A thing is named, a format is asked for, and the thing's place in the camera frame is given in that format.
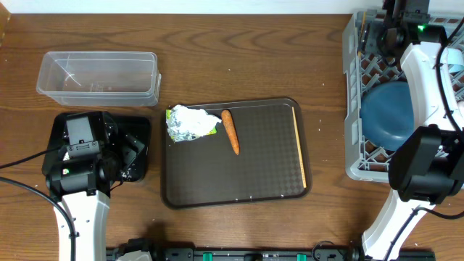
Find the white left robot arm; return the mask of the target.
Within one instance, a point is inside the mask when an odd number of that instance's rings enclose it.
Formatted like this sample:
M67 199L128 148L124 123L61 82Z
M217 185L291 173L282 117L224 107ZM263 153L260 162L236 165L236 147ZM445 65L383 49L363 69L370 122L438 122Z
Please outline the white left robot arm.
M144 178L151 138L145 117L62 113L42 173L59 229L60 260L105 260L111 190Z

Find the wooden chopstick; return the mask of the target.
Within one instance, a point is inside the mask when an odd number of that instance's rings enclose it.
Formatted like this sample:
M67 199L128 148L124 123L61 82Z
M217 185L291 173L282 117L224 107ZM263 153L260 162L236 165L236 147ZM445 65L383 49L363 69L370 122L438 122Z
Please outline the wooden chopstick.
M365 24L366 24L366 11L364 11L362 14L362 24L361 24L360 32L359 32L359 46L357 50L357 56L360 59L362 58L362 55L363 55L363 44L365 42L364 40Z
M303 188L305 189L307 188L307 181L305 178L305 167L304 167L303 158L302 158L302 149L301 149L301 143L299 139L297 117L296 117L296 112L295 112L294 107L291 108L291 111L292 111L292 116L293 116L294 132L295 132L295 139L296 139L297 152L298 152L298 158L299 158L299 167L300 167L300 172L301 172L302 185L303 185Z

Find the dark blue plate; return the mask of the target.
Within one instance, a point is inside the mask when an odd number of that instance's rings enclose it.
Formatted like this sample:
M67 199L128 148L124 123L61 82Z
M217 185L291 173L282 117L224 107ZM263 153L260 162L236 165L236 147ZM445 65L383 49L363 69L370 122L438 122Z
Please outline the dark blue plate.
M369 142L389 151L400 148L414 131L408 84L392 81L374 87L362 98L360 118Z

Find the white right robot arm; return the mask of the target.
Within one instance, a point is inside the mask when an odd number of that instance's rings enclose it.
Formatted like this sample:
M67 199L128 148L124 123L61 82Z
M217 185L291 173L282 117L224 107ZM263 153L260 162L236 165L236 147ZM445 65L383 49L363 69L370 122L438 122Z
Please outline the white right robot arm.
M429 213L457 220L462 213L435 211L463 187L463 114L450 78L453 34L429 22L428 1L385 1L377 33L378 52L396 59L413 106L414 132L394 153L391 190L374 223L361 237L352 260L397 260L402 244Z

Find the white pink cup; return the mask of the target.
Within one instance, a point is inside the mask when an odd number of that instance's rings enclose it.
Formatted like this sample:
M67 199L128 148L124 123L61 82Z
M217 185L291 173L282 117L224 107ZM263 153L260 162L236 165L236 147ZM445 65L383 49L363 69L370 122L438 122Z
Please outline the white pink cup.
M457 103L457 106L458 106L458 109L460 111L462 118L464 118L464 101L459 101Z

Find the orange carrot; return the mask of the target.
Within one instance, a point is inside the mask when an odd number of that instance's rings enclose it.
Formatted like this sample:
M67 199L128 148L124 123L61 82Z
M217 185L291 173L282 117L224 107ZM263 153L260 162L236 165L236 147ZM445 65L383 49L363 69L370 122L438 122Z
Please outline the orange carrot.
M233 151L236 155L240 154L240 147L239 147L239 140L236 133L236 128L233 122L233 118L231 113L228 110L223 110L221 112L221 118L223 121L223 125L225 127L225 131L228 135L229 141L233 148Z

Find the light blue small bowl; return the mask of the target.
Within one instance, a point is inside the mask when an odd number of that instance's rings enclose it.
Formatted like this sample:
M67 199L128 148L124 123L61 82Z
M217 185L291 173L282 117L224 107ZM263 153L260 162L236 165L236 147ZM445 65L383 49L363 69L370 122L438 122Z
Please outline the light blue small bowl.
M458 73L464 69L463 53L459 49L448 48L447 64L449 73Z

